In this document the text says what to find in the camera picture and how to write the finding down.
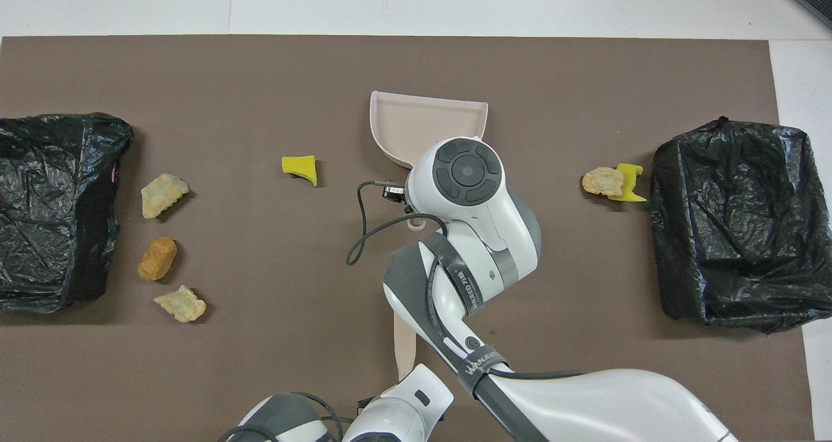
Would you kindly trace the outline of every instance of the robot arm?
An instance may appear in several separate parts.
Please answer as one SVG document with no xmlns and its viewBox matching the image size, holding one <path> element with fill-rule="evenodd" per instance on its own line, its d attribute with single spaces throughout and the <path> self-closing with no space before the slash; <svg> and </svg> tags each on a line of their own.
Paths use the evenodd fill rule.
<svg viewBox="0 0 832 442">
<path fill-rule="evenodd" d="M 442 380 L 418 365 L 369 402 L 343 438 L 326 429 L 306 394 L 279 393 L 253 407 L 220 442 L 426 442 L 453 400 Z"/>
<path fill-rule="evenodd" d="M 516 440 L 736 440 L 672 379 L 641 370 L 515 374 L 463 318 L 537 268 L 540 229 L 506 187 L 502 161 L 476 138 L 437 143 L 413 167 L 408 204 L 448 223 L 393 253 L 390 306 Z"/>
</svg>

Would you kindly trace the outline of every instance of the plastic bag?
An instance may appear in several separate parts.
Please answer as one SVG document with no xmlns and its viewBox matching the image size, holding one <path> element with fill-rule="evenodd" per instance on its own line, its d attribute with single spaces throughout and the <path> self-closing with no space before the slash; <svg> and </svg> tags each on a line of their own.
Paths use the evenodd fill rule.
<svg viewBox="0 0 832 442">
<path fill-rule="evenodd" d="M 0 309 L 48 313 L 104 293 L 132 140 L 107 114 L 0 119 Z"/>
<path fill-rule="evenodd" d="M 653 158 L 662 308 L 783 332 L 832 315 L 832 242 L 809 137 L 721 117 Z"/>
</svg>

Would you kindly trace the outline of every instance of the cable strap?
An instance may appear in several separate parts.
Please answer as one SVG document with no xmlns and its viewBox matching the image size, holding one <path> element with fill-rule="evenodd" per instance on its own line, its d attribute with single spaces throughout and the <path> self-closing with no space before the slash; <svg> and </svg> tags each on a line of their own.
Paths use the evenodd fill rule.
<svg viewBox="0 0 832 442">
<path fill-rule="evenodd" d="M 425 247 L 436 255 L 439 264 L 448 272 L 448 278 L 454 284 L 465 307 L 465 316 L 470 317 L 484 305 L 482 291 L 476 284 L 476 279 L 448 238 L 438 232 L 431 232 L 420 240 Z"/>
<path fill-rule="evenodd" d="M 464 360 L 463 365 L 457 370 L 457 379 L 463 388 L 476 398 L 473 394 L 476 384 L 488 373 L 488 370 L 499 363 L 508 365 L 508 362 L 497 353 L 497 350 L 484 344 L 473 350 Z"/>
</svg>

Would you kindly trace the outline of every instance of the sponge piece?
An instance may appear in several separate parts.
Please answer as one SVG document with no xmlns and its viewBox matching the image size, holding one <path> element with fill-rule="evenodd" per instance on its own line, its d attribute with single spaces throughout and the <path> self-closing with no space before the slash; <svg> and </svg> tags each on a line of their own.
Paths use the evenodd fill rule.
<svg viewBox="0 0 832 442">
<path fill-rule="evenodd" d="M 636 188 L 636 178 L 642 174 L 644 168 L 636 166 L 635 164 L 622 162 L 618 164 L 616 169 L 621 170 L 621 172 L 624 173 L 624 184 L 621 184 L 621 195 L 607 196 L 606 198 L 615 200 L 616 202 L 646 202 L 647 198 L 637 196 L 632 193 L 632 190 Z"/>
<path fill-rule="evenodd" d="M 318 172 L 315 171 L 315 157 L 283 157 L 280 160 L 283 173 L 299 176 L 312 182 L 312 187 L 318 187 Z"/>
</svg>

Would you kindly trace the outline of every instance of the pink dustpan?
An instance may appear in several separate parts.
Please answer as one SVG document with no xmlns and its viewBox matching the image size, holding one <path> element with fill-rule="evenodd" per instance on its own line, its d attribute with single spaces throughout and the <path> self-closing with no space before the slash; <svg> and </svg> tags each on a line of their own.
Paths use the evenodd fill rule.
<svg viewBox="0 0 832 442">
<path fill-rule="evenodd" d="M 408 169 L 428 148 L 452 137 L 480 137 L 485 132 L 488 103 L 372 92 L 369 128 L 394 163 Z"/>
</svg>

